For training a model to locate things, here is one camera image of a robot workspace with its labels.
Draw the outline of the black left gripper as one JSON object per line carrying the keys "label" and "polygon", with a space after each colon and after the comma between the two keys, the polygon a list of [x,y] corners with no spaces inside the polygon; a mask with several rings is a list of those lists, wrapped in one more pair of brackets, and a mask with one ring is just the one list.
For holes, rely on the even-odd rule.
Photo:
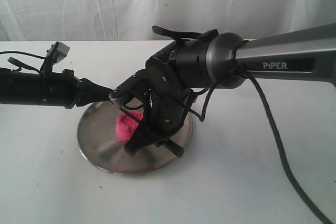
{"label": "black left gripper", "polygon": [[79,105],[110,100],[112,89],[97,85],[86,78],[80,79],[79,82],[73,70],[64,69],[60,73],[41,71],[39,74],[41,77],[39,105],[72,109],[78,96]]}

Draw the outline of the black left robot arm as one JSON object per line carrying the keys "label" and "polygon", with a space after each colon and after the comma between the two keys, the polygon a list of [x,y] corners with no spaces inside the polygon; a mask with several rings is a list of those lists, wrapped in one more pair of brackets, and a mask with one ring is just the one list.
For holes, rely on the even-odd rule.
{"label": "black left robot arm", "polygon": [[112,89],[65,69],[48,77],[39,74],[1,71],[1,104],[59,106],[66,109],[109,100]]}

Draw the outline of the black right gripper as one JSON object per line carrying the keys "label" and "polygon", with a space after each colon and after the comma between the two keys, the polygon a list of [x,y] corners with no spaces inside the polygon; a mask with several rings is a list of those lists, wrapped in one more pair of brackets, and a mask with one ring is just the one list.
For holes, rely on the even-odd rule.
{"label": "black right gripper", "polygon": [[124,145],[124,150],[128,155],[135,155],[139,150],[155,145],[160,147],[183,126],[186,118],[185,108],[190,102],[191,89],[184,89],[176,97],[164,94],[156,88],[150,92],[152,107],[148,122],[143,119],[131,138]]}

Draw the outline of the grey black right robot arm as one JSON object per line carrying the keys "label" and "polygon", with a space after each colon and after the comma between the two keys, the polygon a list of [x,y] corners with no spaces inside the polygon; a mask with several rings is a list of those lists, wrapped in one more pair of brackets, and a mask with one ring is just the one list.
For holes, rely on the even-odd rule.
{"label": "grey black right robot arm", "polygon": [[183,126],[197,97],[194,89],[234,89],[249,77],[335,83],[335,24],[244,40],[234,33],[153,31],[173,42],[145,64],[149,90],[142,93],[144,117],[124,146],[134,156],[149,145],[165,145]]}

